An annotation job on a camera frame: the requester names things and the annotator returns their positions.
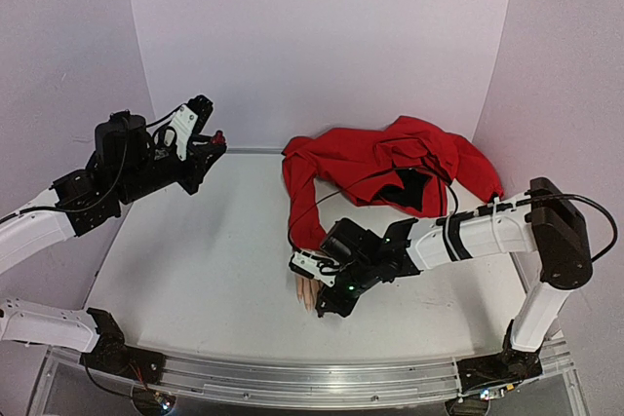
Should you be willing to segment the red nail polish bottle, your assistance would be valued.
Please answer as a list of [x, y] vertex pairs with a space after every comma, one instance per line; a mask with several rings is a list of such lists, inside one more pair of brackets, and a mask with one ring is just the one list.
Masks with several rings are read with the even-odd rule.
[[216, 131], [215, 134], [211, 138], [211, 144], [214, 145], [226, 145], [226, 137], [223, 131]]

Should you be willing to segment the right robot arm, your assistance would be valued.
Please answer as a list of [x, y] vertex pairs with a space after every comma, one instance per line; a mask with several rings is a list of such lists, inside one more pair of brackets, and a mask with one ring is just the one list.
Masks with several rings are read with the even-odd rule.
[[538, 275], [506, 321], [508, 347], [534, 353], [570, 294], [593, 275], [586, 221], [576, 200], [539, 177], [510, 199], [434, 218], [401, 219], [381, 236], [342, 218], [321, 244], [329, 264], [314, 274], [323, 284], [316, 309], [321, 316], [346, 318], [377, 285], [482, 258], [534, 253]]

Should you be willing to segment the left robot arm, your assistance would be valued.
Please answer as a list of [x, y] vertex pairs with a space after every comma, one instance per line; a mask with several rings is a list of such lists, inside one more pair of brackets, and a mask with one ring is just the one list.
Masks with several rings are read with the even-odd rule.
[[112, 114], [96, 127], [95, 150], [84, 168], [2, 216], [2, 273], [25, 269], [57, 245], [93, 232], [121, 217], [126, 206], [171, 185], [197, 193], [227, 148], [223, 132], [202, 132], [205, 123], [200, 112], [188, 109], [157, 129], [129, 111]]

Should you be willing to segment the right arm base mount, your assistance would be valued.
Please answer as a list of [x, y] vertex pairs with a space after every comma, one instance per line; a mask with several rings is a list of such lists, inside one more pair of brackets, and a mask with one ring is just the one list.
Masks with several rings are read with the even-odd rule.
[[511, 327], [508, 327], [500, 352], [461, 359], [457, 363], [460, 392], [472, 395], [539, 377], [542, 374], [540, 351], [541, 347], [533, 352], [515, 349], [511, 344]]

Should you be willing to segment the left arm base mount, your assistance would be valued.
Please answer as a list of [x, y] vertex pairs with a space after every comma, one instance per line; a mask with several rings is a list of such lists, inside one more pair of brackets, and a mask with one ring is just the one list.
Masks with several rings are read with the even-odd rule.
[[162, 378], [165, 356], [162, 353], [126, 344], [126, 338], [113, 316], [101, 309], [88, 308], [95, 321], [97, 342], [89, 353], [82, 353], [81, 364], [145, 384], [158, 384]]

